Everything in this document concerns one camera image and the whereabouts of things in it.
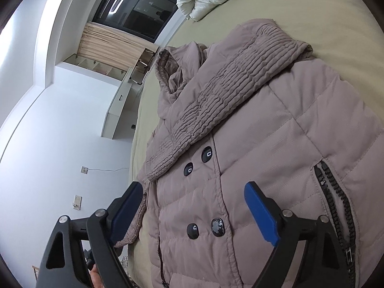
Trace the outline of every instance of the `black zipper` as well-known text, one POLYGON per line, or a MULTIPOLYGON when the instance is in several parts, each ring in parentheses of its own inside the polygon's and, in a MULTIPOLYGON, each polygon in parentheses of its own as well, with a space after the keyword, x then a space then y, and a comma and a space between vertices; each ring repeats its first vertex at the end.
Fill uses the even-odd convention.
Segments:
POLYGON ((354 262, 355 248, 356 248, 355 246, 356 229, 355 229, 355 224, 353 222, 351 204, 349 203, 349 200, 346 194, 337 183, 330 168, 327 166, 327 164, 323 160, 319 164, 314 166, 314 173, 316 175, 317 180, 320 183, 320 187, 323 190, 325 199, 328 203, 333 224, 335 226, 337 239, 339 240, 340 247, 345 254, 348 274, 349 274, 349 283, 351 288, 354 288, 355 281, 356 281, 356 273, 355 273, 356 271, 355 271, 355 262, 354 262), (340 197, 343 203, 344 215, 347 221, 347 226, 349 231, 349 242, 347 242, 343 236, 342 225, 341 225, 339 215, 337 213, 335 200, 333 198, 331 190, 328 187, 328 184, 331 185, 331 187, 336 192, 337 196, 340 197))
POLYGON ((169 284, 166 282, 166 278, 164 276, 163 258, 162 258, 161 249, 160 249, 160 233, 159 233, 159 246, 157 247, 157 254, 159 255, 159 259, 160 259, 161 283, 163 284, 164 288, 169 288, 169 284))

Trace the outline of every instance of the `zipper teeth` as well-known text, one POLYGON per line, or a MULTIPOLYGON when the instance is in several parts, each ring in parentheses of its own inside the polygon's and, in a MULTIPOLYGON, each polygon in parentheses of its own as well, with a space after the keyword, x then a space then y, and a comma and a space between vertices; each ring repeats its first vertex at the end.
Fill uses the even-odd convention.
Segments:
POLYGON ((324 192, 325 198, 327 200, 328 206, 331 211, 331 217, 333 220, 333 224, 335 225, 336 235, 337 239, 339 240, 341 249, 343 250, 344 255, 347 258, 347 268, 348 268, 348 275, 349 275, 349 283, 351 288, 355 286, 356 281, 356 273, 355 273, 355 263, 354 263, 354 251, 355 251, 355 241, 356 241, 356 229, 355 224, 353 222, 352 217, 352 211, 351 211, 351 205, 349 203, 348 197, 344 193, 344 191, 341 189, 339 184, 337 183, 335 177, 333 176, 330 168, 327 166, 327 164, 324 161, 320 162, 321 168, 323 169, 325 175, 327 176, 328 181, 330 182, 332 188, 335 190, 336 194, 340 197, 343 207, 344 207, 344 214, 347 221, 348 231, 349 231, 349 244, 346 244, 343 232, 342 232, 342 225, 339 218, 339 215, 337 213, 335 200, 333 199, 333 196, 331 194, 330 189, 328 188, 328 185, 326 183, 325 177, 320 170, 320 168, 316 165, 314 166, 314 172, 316 174, 316 178, 320 183, 320 187, 324 192), (347 257, 347 251, 351 252, 352 262, 348 264, 348 257, 347 257))
POLYGON ((348 265, 348 274, 349 274, 349 281, 350 281, 351 287, 354 287, 356 274, 355 274, 355 265, 354 265, 355 263, 354 263, 353 257, 355 252, 356 229, 355 229, 355 224, 353 222, 351 204, 349 203, 348 197, 346 196, 344 191, 341 189, 341 187, 337 183, 330 168, 327 166, 327 164, 324 161, 321 161, 321 168, 323 169, 325 175, 327 176, 327 179, 329 180, 336 194, 340 197, 344 207, 344 214, 345 214, 348 231, 349 231, 349 248, 351 250, 351 256, 352 256, 352 262, 350 265, 348 265))
POLYGON ((159 259, 160 259, 160 276, 161 276, 162 284, 164 287, 169 287, 169 285, 166 282, 166 278, 164 276, 163 258, 162 258, 161 249, 160 249, 160 233, 159 233, 159 246, 157 247, 157 254, 159 255, 159 259))

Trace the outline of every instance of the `hand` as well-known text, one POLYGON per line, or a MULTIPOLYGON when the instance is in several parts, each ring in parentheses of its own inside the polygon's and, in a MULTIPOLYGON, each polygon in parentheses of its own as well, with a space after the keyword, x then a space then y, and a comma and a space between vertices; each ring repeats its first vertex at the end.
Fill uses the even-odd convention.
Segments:
POLYGON ((95 288, 104 288, 104 285, 101 281, 101 277, 99 275, 99 270, 97 269, 96 264, 93 266, 93 268, 90 272, 90 275, 91 275, 91 280, 92 280, 93 286, 95 288))

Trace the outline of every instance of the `mattress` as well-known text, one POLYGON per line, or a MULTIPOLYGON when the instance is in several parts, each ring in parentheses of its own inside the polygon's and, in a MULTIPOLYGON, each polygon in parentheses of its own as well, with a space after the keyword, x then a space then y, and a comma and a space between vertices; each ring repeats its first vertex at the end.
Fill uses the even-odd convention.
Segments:
MULTIPOLYGON (((293 38, 311 44, 314 55, 350 82, 384 122, 384 34, 362 0, 228 0, 201 21, 185 22, 169 45, 177 47, 191 41, 210 45, 252 18, 271 18, 293 38)), ((147 141, 159 122, 159 92, 151 71, 140 101, 130 182, 145 161, 147 141)), ((141 288, 152 287, 146 222, 145 215, 139 239, 129 248, 129 272, 141 288)))

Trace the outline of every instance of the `worn button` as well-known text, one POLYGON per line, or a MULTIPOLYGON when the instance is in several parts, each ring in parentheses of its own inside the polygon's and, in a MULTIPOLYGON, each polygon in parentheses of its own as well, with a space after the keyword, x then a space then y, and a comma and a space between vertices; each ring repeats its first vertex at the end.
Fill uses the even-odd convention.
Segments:
POLYGON ((225 233, 224 222, 221 218, 213 219, 211 222, 212 233, 216 237, 221 237, 225 233))
POLYGON ((212 158, 212 148, 207 146, 204 148, 203 153, 201 154, 201 160, 206 163, 212 158))
POLYGON ((187 235, 190 239, 197 239, 198 238, 198 227, 195 223, 191 223, 187 226, 187 235))
POLYGON ((184 175, 187 177, 192 173, 193 170, 193 163, 189 162, 187 163, 186 167, 184 168, 184 175))

